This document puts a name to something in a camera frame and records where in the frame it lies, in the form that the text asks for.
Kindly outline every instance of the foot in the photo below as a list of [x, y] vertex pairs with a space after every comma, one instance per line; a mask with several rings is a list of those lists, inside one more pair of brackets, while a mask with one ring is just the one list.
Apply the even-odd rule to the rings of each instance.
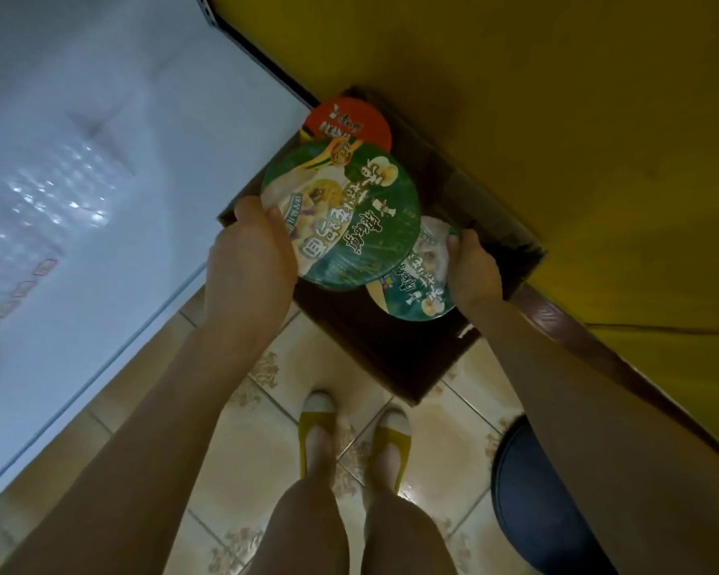
[[333, 487], [336, 473], [335, 428], [333, 399], [326, 392], [312, 392], [304, 403], [298, 422], [299, 440], [303, 440], [302, 478], [323, 478]]
[[410, 453], [410, 422], [400, 409], [385, 412], [375, 427], [373, 447], [365, 469], [365, 507], [380, 492], [397, 494]]

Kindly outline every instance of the tiled floor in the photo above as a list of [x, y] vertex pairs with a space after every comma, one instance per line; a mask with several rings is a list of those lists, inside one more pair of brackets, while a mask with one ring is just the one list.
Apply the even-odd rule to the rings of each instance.
[[[0, 495], [0, 564], [158, 380], [204, 319], [202, 304], [199, 293]], [[492, 509], [492, 457], [522, 409], [484, 340], [410, 408], [295, 305], [283, 326], [221, 413], [166, 573], [242, 572], [278, 498], [298, 477], [296, 419], [312, 388], [329, 390], [340, 410], [334, 490], [351, 573], [360, 572], [364, 548], [363, 462], [374, 421], [390, 404], [409, 414], [414, 433], [401, 494], [434, 518], [459, 572], [534, 572], [505, 540]]]

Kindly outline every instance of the red noodle cup lid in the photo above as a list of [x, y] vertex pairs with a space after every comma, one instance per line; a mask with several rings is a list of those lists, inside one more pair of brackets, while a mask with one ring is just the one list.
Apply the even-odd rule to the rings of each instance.
[[312, 110], [302, 131], [314, 139], [355, 137], [392, 150], [392, 131], [373, 105], [350, 96], [339, 96]]

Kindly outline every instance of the food image on lid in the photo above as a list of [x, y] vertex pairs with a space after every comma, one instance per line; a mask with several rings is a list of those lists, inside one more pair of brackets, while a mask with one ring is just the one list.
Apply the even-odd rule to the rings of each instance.
[[375, 303], [403, 320], [431, 320], [454, 307], [446, 286], [448, 234], [458, 232], [447, 222], [422, 216], [412, 252], [394, 270], [367, 284]]
[[370, 103], [339, 96], [312, 110], [301, 127], [301, 139], [354, 137], [392, 150], [392, 131], [383, 115]]
[[389, 153], [360, 139], [305, 143], [264, 176], [264, 209], [277, 205], [298, 274], [326, 288], [355, 288], [392, 270], [418, 238], [418, 193]]

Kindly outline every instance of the leg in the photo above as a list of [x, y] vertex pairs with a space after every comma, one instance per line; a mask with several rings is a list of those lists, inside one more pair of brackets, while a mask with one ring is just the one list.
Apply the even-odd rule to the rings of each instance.
[[431, 517], [397, 495], [410, 451], [409, 435], [407, 418], [399, 410], [385, 414], [375, 431], [365, 471], [363, 575], [455, 575]]
[[349, 541], [332, 490], [336, 474], [333, 436], [319, 425], [306, 433], [302, 448], [305, 476], [277, 503], [250, 562], [249, 575], [346, 575], [349, 572]]

